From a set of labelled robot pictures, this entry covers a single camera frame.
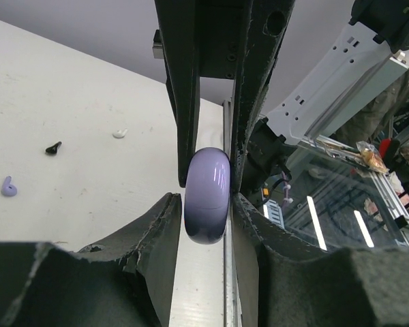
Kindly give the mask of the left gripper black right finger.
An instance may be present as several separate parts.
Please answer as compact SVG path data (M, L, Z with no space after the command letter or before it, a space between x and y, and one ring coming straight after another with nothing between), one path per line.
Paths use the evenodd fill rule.
M409 326L409 247L308 244L232 197L244 326Z

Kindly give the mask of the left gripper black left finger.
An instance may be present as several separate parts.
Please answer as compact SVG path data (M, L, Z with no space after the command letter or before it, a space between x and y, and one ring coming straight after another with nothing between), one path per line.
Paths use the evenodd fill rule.
M181 196L77 252L0 242L0 326L167 326Z

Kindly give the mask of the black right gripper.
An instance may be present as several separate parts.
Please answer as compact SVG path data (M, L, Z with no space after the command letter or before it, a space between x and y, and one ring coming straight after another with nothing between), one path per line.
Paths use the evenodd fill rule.
M155 7L166 88L177 126L179 185L186 184L196 150L200 78L233 79L235 75L230 161L232 190L238 192L247 143L294 1L161 0Z

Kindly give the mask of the purple round earbud charging case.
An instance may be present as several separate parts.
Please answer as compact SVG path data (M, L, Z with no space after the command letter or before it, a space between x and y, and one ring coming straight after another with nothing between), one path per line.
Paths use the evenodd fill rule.
M229 199L228 156L218 148L200 149L192 157L185 185L185 230L194 242L211 245L222 238Z

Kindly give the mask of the purple earbud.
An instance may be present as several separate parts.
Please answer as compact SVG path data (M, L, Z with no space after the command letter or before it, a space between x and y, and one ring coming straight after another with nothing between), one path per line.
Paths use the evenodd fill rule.
M14 197L17 193L16 186L12 184L12 177L6 176L1 186L1 194L5 197Z

